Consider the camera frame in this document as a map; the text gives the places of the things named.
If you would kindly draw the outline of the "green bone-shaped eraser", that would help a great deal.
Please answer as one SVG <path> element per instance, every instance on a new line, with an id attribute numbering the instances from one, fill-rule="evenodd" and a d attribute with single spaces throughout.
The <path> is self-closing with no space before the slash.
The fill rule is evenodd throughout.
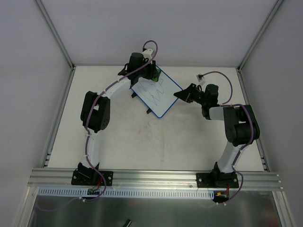
<path id="1" fill-rule="evenodd" d="M 159 77 L 160 77 L 160 74 L 161 74 L 161 70 L 160 69 L 156 69 L 155 72 L 154 72 L 154 75 L 153 75 L 153 81 L 154 82 L 158 82 L 159 81 Z"/>

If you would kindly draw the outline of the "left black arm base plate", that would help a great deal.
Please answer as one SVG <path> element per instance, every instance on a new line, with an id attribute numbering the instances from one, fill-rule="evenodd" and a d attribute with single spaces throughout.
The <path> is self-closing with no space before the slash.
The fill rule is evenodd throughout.
<path id="1" fill-rule="evenodd" d="M 101 180 L 101 186 L 105 185 L 104 182 L 106 182 L 106 186 L 112 186 L 114 172 L 100 171 L 100 173 L 103 175 L 104 179 L 94 170 L 89 173 L 89 176 L 81 173 L 79 170 L 74 170 L 71 185 L 96 186 L 99 183 L 99 180 Z"/>

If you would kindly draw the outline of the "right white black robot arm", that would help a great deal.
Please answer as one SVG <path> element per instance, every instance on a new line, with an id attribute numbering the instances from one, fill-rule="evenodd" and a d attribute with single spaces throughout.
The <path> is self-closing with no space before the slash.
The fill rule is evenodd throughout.
<path id="1" fill-rule="evenodd" d="M 242 152 L 260 136 L 260 129 L 250 105 L 219 105 L 219 87 L 214 84 L 202 91 L 191 84 L 174 96 L 187 103 L 201 105 L 202 115 L 207 120 L 224 122 L 227 144 L 220 159 L 209 173 L 197 173 L 198 188 L 239 188 L 236 164 Z"/>

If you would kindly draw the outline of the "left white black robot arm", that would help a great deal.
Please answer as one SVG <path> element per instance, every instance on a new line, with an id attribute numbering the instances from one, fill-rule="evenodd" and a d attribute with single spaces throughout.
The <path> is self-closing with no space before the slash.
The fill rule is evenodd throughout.
<path id="1" fill-rule="evenodd" d="M 156 69 L 154 57 L 156 51 L 152 48 L 143 48 L 143 52 L 131 54 L 129 62 L 118 73 L 117 79 L 97 93 L 89 91 L 85 94 L 80 120 L 86 133 L 85 153 L 73 173 L 73 185 L 94 185 L 102 178 L 97 172 L 99 167 L 99 149 L 101 131 L 110 121 L 111 100 L 121 92 L 132 88 L 139 80 L 144 78 L 154 81 L 160 73 Z"/>

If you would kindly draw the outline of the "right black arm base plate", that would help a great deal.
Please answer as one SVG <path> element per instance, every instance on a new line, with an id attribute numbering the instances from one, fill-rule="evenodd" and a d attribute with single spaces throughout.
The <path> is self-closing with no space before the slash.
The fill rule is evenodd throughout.
<path id="1" fill-rule="evenodd" d="M 238 177 L 232 173 L 197 173 L 196 183 L 198 188 L 239 188 Z"/>

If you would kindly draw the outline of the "blue-framed whiteboard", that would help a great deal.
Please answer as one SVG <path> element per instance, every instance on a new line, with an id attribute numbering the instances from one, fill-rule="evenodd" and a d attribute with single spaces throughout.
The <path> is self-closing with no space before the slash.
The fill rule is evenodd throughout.
<path id="1" fill-rule="evenodd" d="M 178 98 L 174 94 L 182 91 L 182 87 L 161 68 L 156 69 L 160 72 L 157 82 L 139 78 L 131 90 L 160 119 L 175 104 Z"/>

